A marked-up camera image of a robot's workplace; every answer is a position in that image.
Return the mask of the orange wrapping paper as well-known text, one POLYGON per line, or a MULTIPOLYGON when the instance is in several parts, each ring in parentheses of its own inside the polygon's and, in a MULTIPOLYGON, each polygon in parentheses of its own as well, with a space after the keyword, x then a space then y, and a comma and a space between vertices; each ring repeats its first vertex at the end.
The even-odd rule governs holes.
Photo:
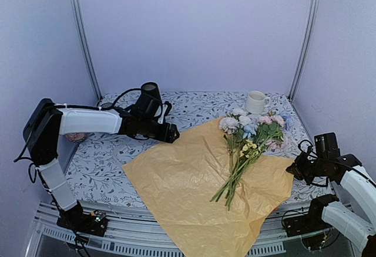
POLYGON ((168 237, 186 256, 245 256, 265 219, 291 196, 292 160, 261 156, 242 175, 229 208, 213 195, 230 175, 219 121, 159 143, 123 170, 168 237))

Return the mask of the artificial flower bouquet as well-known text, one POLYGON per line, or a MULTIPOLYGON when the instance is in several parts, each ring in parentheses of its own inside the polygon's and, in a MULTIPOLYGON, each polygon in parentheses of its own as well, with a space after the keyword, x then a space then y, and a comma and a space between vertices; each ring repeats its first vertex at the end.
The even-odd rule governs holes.
POLYGON ((292 153, 288 148, 292 143, 286 132, 291 125, 287 116, 274 111, 251 117, 243 109, 234 109, 219 118, 218 128, 223 133, 226 153, 223 169, 227 175, 211 202, 224 199, 224 206, 229 211, 243 175, 262 155, 281 153, 282 157, 289 158, 292 153))

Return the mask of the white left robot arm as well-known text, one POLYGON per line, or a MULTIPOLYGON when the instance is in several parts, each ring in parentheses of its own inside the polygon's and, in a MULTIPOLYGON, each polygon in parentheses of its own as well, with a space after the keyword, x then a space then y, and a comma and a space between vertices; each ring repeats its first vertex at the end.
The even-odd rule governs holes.
POLYGON ((58 161, 59 136, 75 133, 140 135, 165 143, 180 136, 174 124, 166 122, 172 105, 159 96, 142 92, 136 103, 123 109, 55 104, 42 99, 23 130, 23 152, 34 163, 46 189, 65 212, 65 221, 75 230, 87 225, 87 217, 77 208, 78 200, 69 188, 58 161))

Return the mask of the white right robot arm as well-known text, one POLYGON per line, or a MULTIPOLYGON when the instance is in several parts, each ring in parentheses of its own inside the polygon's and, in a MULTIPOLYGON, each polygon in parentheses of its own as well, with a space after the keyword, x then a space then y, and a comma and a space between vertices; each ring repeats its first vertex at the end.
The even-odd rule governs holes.
POLYGON ((314 137, 314 143, 302 150, 287 172, 295 179, 314 185, 317 177, 339 185, 352 197, 366 215, 361 218, 349 210, 334 194, 314 198, 306 214, 281 221, 287 236, 336 229, 360 252, 361 256, 375 256, 375 181, 353 154, 342 155, 335 133, 314 137))

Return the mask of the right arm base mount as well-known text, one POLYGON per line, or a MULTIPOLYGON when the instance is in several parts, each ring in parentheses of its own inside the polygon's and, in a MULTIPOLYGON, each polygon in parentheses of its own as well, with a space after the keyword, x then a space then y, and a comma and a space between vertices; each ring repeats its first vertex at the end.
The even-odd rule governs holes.
POLYGON ((301 240, 303 246, 309 251, 318 251, 324 249, 327 245, 327 239, 331 232, 331 226, 322 219, 324 207, 331 202, 339 202, 337 196, 327 194, 313 199, 310 202, 306 214, 295 210, 286 211, 281 219, 281 226, 286 231, 288 237, 302 236, 321 231, 318 235, 308 236, 301 240))

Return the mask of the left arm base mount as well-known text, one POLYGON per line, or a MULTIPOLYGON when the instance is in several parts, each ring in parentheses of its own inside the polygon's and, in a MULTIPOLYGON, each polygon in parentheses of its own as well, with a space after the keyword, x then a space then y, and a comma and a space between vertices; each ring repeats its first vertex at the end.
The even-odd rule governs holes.
POLYGON ((85 213, 80 202, 69 210, 60 210, 57 226, 70 229, 74 233, 104 237, 108 226, 106 213, 100 210, 94 210, 85 213))

